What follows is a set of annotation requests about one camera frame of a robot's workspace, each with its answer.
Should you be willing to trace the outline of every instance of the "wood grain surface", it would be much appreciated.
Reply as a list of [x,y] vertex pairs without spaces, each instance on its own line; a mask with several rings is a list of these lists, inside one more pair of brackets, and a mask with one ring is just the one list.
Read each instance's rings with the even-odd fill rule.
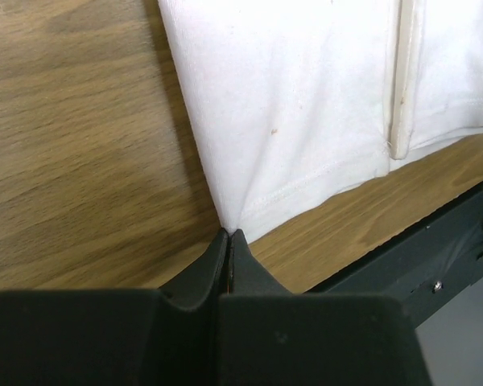
[[[483,136],[252,245],[305,290],[483,179]],[[155,0],[0,0],[0,289],[157,286],[219,228]]]

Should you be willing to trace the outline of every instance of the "white cloth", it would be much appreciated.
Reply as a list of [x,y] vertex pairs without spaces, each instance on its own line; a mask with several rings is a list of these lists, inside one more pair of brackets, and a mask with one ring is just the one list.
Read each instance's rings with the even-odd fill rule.
[[[469,100],[483,95],[475,71],[483,79],[483,27],[466,34],[477,32],[483,0],[404,3],[400,11],[399,0],[159,0],[229,231],[255,240],[336,193],[483,131],[462,129],[483,126],[483,117],[472,120],[457,104],[466,98],[466,109],[482,111]],[[442,18],[469,8],[472,22]],[[402,108],[394,107],[398,90],[410,95]],[[405,160],[390,159],[389,141]]]

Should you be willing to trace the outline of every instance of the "screw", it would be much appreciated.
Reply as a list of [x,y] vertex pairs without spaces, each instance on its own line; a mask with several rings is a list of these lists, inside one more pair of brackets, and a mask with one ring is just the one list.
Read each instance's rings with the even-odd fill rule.
[[433,293],[438,292],[444,288],[444,283],[442,281],[438,280],[435,285],[433,286]]

